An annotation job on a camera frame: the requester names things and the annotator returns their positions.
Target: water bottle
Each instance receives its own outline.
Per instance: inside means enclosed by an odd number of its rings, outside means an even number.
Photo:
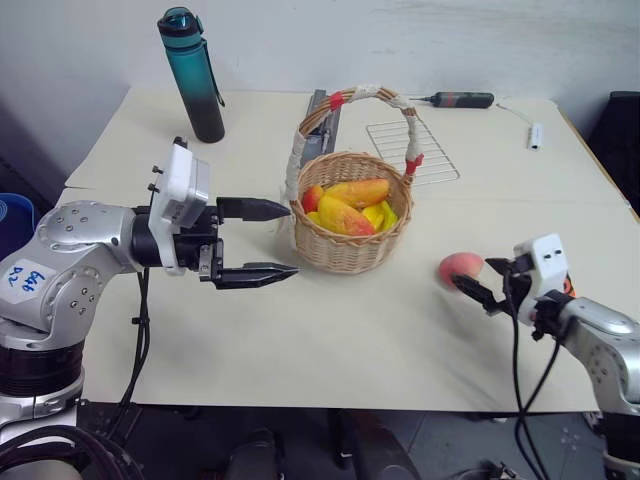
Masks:
[[[224,101],[213,76],[200,19],[184,7],[170,8],[158,20],[169,65],[196,137],[213,143],[224,137],[218,102]]]

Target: white table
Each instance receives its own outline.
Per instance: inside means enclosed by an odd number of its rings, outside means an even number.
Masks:
[[[290,141],[308,95],[225,95],[228,133],[204,145],[193,135],[177,94],[132,90],[60,202],[147,201],[150,168],[162,164],[173,136],[212,165],[212,197],[278,199]],[[134,398],[144,403],[269,405],[423,410],[513,411],[511,326],[504,315],[444,290],[438,262],[455,251],[510,256],[520,241],[558,232],[579,295],[640,318],[640,228],[548,101],[510,106],[545,124],[545,148],[524,148],[526,124],[508,112],[436,110],[420,114],[462,174],[414,190],[412,222],[381,267],[338,276],[305,264],[278,223],[228,221],[225,264],[278,261],[302,267],[258,290],[216,291],[188,273],[154,271],[152,347]],[[373,152],[364,126],[397,112],[348,105],[337,150]],[[497,288],[485,268],[481,280]],[[314,305],[302,301],[310,292]],[[85,395],[116,401],[135,346],[129,318],[138,305],[135,276],[116,277],[100,300],[85,347]],[[530,391],[551,351],[521,329],[521,378]],[[595,408],[583,367],[562,352],[533,409]]]

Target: screwdriver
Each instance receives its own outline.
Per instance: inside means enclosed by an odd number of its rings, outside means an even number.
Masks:
[[[493,103],[493,94],[482,92],[438,92],[431,97],[412,98],[411,100],[431,102],[434,107],[489,108]]]

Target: red tape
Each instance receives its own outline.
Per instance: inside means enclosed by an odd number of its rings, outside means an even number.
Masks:
[[[407,160],[407,169],[405,175],[413,175],[416,173],[416,168],[422,165],[422,159],[424,159],[424,153],[418,155],[415,160]]]
[[[335,112],[342,105],[344,105],[344,97],[342,96],[342,93],[336,92],[329,97],[329,106],[332,112]]]

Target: mango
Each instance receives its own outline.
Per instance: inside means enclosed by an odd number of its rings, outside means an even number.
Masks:
[[[438,274],[445,285],[455,289],[456,286],[451,281],[451,275],[469,275],[475,278],[482,270],[483,265],[484,260],[475,253],[459,252],[449,255],[440,262]]]
[[[381,232],[386,232],[390,228],[392,228],[396,222],[398,221],[398,216],[396,212],[393,211],[391,205],[387,203],[386,200],[380,202],[380,208],[384,212],[384,221],[382,222],[382,227],[380,228]]]
[[[373,235],[376,233],[367,217],[346,203],[323,195],[318,203],[321,226],[342,235]]]
[[[322,223],[320,223],[320,214],[318,212],[309,212],[307,213],[307,217],[309,217],[309,220],[311,220],[316,225],[322,226]]]
[[[382,205],[379,203],[369,205],[362,210],[362,214],[367,217],[367,220],[369,220],[371,225],[373,225],[376,232],[379,232],[384,222],[384,209],[382,208]]]
[[[389,180],[386,178],[371,178],[342,182],[327,188],[326,195],[342,200],[353,208],[365,208],[375,205],[389,195]]]
[[[310,187],[302,196],[302,208],[304,213],[315,212],[318,210],[318,202],[324,195],[324,189],[320,185]]]

